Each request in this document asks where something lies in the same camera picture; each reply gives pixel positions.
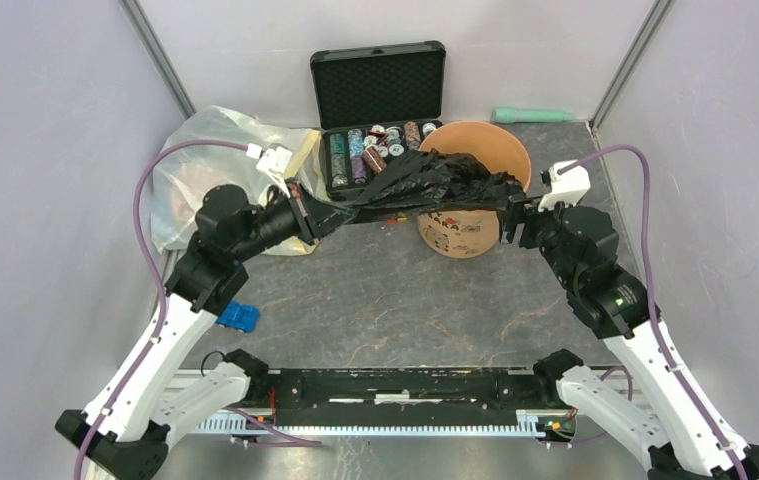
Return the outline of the orange capybara trash bin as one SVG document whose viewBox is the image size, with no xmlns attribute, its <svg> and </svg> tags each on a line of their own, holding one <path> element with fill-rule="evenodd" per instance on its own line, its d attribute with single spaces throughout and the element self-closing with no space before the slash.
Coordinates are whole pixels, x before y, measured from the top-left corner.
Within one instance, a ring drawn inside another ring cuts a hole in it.
<svg viewBox="0 0 759 480">
<path fill-rule="evenodd" d="M 417 217 L 418 232 L 435 252 L 472 259 L 500 240 L 498 211 L 512 193 L 531 184 L 531 158 L 506 129 L 481 121 L 445 124 L 424 139 L 421 149 L 446 159 L 465 160 L 468 177 L 453 183 L 436 211 Z"/>
</svg>

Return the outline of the black trash bag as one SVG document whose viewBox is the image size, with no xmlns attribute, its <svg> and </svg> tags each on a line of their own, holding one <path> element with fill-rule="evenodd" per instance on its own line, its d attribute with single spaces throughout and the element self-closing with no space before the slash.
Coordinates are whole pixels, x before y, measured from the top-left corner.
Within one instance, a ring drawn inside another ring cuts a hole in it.
<svg viewBox="0 0 759 480">
<path fill-rule="evenodd" d="M 409 151 L 376 174 L 349 205 L 354 224 L 448 211 L 502 211 L 512 195 L 526 197 L 522 182 L 492 173 L 469 153 Z"/>
</svg>

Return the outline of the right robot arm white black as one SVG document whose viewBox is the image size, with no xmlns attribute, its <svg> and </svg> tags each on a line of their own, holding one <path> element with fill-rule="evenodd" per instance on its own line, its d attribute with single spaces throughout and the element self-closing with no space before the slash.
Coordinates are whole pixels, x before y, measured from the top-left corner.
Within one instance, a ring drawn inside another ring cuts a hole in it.
<svg viewBox="0 0 759 480">
<path fill-rule="evenodd" d="M 617 260 L 609 214 L 542 198 L 509 198 L 503 238 L 536 249 L 573 314 L 615 355 L 646 401 L 614 392 L 562 349 L 534 366 L 535 400 L 577 408 L 626 448 L 650 479 L 759 479 L 759 445 L 747 442 L 711 404 L 670 337 L 645 284 Z"/>
</svg>

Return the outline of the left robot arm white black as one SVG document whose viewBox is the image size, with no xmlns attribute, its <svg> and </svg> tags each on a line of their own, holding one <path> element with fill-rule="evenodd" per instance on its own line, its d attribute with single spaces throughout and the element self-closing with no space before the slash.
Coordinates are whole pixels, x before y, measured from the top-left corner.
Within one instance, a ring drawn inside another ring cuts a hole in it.
<svg viewBox="0 0 759 480">
<path fill-rule="evenodd" d="M 210 190 L 196 214 L 197 231 L 159 295 L 153 320 L 99 395 L 67 410 L 57 431 L 116 479 L 151 479 L 169 451 L 222 408 L 261 405 L 268 379 L 241 360 L 225 360 L 168 400 L 162 398 L 182 361 L 247 282 L 245 262 L 287 239 L 320 240 L 357 215 L 316 199 L 294 181 L 266 206 L 236 185 Z"/>
</svg>

